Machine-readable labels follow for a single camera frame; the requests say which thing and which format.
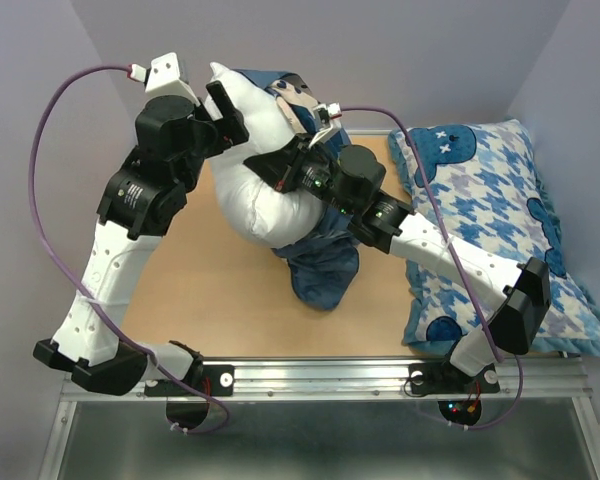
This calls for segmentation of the white pillow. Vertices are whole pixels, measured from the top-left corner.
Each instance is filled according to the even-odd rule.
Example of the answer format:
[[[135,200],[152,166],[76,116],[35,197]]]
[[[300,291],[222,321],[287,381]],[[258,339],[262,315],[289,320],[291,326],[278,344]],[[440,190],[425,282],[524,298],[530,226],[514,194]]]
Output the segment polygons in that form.
[[[308,235],[323,217],[324,204],[304,191],[282,194],[248,169],[247,158],[279,150],[295,135],[278,102],[241,73],[219,62],[210,64],[242,114],[249,140],[208,160],[216,197],[230,226],[245,239],[283,248]]]

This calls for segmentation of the blue letter-print pillowcase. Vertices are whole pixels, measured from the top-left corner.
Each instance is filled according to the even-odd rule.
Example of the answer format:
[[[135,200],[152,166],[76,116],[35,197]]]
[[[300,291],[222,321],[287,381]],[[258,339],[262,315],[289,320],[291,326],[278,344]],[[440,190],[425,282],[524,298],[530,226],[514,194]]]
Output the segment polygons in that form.
[[[318,132],[313,109],[319,101],[298,74],[249,69],[238,72],[274,97],[295,132],[311,136]],[[273,250],[289,267],[296,297],[314,309],[335,309],[358,273],[358,241],[347,230],[348,223],[349,218],[337,209],[325,207],[304,238]]]

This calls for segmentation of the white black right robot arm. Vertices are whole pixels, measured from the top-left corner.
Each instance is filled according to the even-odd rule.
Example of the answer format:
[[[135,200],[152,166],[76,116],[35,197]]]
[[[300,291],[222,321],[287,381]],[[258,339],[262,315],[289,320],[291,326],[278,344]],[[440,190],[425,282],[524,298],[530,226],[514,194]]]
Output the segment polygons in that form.
[[[304,190],[349,217],[349,231],[361,243],[413,261],[461,285],[492,315],[450,349],[440,366],[443,384],[462,390],[506,352],[524,355],[551,305],[548,265],[535,257],[524,263],[500,257],[439,227],[381,188],[385,167],[371,150],[347,145],[338,156],[305,136],[282,149],[244,162],[275,191]]]

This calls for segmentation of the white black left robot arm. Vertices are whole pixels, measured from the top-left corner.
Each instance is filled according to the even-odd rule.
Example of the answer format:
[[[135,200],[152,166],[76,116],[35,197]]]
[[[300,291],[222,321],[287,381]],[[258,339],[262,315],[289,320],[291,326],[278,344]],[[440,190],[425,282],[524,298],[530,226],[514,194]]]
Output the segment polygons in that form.
[[[204,161],[249,138],[224,86],[212,81],[206,90],[218,119],[199,100],[179,95],[152,98],[138,114],[137,143],[104,189],[74,301],[56,333],[34,347],[35,359],[70,373],[86,391],[121,396],[141,381],[168,380],[190,394],[202,384],[198,352],[177,341],[139,344],[120,324],[147,261],[196,188]]]

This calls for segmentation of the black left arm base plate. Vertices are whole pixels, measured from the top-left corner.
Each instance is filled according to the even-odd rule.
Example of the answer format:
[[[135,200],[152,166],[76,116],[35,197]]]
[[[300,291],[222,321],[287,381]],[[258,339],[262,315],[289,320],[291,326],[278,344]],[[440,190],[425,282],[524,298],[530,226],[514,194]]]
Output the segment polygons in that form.
[[[188,374],[182,382],[193,389],[212,397],[233,395],[235,367],[231,364],[207,364]],[[144,386],[147,397],[192,397],[193,394],[171,380],[147,381]]]

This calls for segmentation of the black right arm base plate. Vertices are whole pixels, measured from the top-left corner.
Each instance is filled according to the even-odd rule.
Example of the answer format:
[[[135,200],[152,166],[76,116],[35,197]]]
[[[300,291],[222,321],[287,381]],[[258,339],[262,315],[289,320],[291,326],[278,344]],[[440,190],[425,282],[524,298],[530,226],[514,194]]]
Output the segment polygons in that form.
[[[467,375],[446,361],[411,364],[408,367],[406,385],[412,395],[462,395],[476,392],[498,393],[499,379],[493,364],[487,365],[476,375]]]

